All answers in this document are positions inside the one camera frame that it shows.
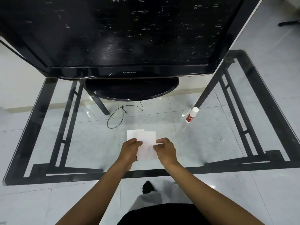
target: left hand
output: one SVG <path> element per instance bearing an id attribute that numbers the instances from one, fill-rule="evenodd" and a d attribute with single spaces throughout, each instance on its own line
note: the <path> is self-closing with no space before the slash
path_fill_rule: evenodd
<path id="1" fill-rule="evenodd" d="M 142 142 L 137 141 L 136 138 L 132 138 L 123 143 L 116 162 L 124 166 L 125 171 L 129 171 L 133 162 L 137 160 L 137 148 L 141 145 Z"/>

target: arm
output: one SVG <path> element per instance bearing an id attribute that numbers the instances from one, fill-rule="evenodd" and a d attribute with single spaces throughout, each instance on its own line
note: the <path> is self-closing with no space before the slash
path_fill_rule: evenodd
<path id="1" fill-rule="evenodd" d="M 166 171 L 212 225 L 263 225 L 247 210 L 200 181 L 176 158 L 176 149 L 167 138 L 158 139 L 154 149 Z"/>
<path id="2" fill-rule="evenodd" d="M 126 171 L 131 169 L 132 163 L 137 160 L 137 148 L 140 145 L 142 143 L 135 138 L 126 141 L 117 161 L 56 225 L 98 225 L 122 177 Z"/>

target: glass table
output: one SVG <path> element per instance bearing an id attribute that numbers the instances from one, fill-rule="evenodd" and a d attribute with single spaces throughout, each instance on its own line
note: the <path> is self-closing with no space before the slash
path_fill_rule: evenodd
<path id="1" fill-rule="evenodd" d="M 82 82 L 46 78 L 4 184 L 98 180 L 132 129 L 169 138 L 193 174 L 300 167 L 298 139 L 244 51 L 229 51 L 207 87 L 203 79 L 180 78 L 171 93 L 141 102 L 101 99 L 105 115 Z M 159 160 L 141 160 L 124 178 L 167 175 Z"/>

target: white bottle cap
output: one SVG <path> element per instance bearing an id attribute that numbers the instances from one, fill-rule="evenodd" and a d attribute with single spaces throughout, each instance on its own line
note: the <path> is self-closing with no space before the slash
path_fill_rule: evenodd
<path id="1" fill-rule="evenodd" d="M 199 108 L 193 107 L 193 109 L 190 111 L 190 116 L 195 117 L 198 112 L 199 112 Z"/>

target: paper card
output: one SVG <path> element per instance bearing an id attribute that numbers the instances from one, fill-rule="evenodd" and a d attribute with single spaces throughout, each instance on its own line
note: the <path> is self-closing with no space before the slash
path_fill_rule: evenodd
<path id="1" fill-rule="evenodd" d="M 143 141 L 137 150 L 137 160 L 157 159 L 156 151 L 153 149 L 153 145 L 156 144 L 156 132 L 138 132 L 137 140 Z"/>
<path id="2" fill-rule="evenodd" d="M 137 138 L 138 132 L 144 132 L 145 130 L 127 130 L 127 140 Z"/>

